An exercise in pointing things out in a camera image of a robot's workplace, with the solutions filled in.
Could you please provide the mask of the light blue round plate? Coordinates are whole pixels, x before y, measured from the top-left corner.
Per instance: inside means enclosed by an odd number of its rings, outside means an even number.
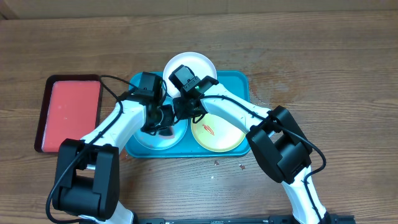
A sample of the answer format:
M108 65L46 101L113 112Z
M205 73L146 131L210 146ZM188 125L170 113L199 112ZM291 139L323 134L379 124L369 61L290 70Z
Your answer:
M172 126L174 129L175 137L172 139L164 139L159 136L159 131L156 133L155 136L151 136L150 134L144 133L142 131L138 131L134 134L135 140L141 144L142 146L152 149L152 150L166 150L175 146L179 143L182 138L184 137L187 127L188 121L182 120L179 121L177 124Z

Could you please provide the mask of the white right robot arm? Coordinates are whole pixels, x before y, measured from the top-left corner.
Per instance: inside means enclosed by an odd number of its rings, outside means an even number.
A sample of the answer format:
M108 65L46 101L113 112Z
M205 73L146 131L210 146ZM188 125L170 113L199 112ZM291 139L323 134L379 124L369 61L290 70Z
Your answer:
M170 83L176 92L177 117L212 114L241 130L262 171L283 185L293 216L299 223L327 223L330 215L320 202L312 175L310 154L316 150L290 112L256 106L227 90L218 81Z

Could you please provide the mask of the white round plate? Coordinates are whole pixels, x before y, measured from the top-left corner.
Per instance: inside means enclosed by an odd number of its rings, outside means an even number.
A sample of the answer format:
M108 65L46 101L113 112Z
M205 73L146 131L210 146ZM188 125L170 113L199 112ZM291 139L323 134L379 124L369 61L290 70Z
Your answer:
M163 71L163 79L167 85L167 93L171 98L180 97L180 92L169 80L169 76L181 65L188 67L193 74L198 76L200 79L203 79L206 76L212 77L216 80L218 79L216 68L209 58L197 52L180 53L167 62Z

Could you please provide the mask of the green and pink sponge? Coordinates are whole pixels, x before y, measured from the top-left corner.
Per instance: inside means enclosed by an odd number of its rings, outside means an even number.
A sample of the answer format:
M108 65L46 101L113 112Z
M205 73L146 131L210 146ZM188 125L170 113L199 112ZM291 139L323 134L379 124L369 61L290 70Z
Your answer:
M166 127L159 131L159 136L164 139L172 139L175 137L174 129L172 126Z

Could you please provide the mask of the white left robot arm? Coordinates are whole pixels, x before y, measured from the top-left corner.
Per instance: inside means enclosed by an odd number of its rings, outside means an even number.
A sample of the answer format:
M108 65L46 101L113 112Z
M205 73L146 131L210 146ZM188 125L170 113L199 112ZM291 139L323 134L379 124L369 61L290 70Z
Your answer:
M171 104L138 94L120 97L91 133L61 143L47 218L59 222L50 212L54 208L73 215L72 223L134 223L135 214L119 200L119 154L136 132L155 134L173 123Z

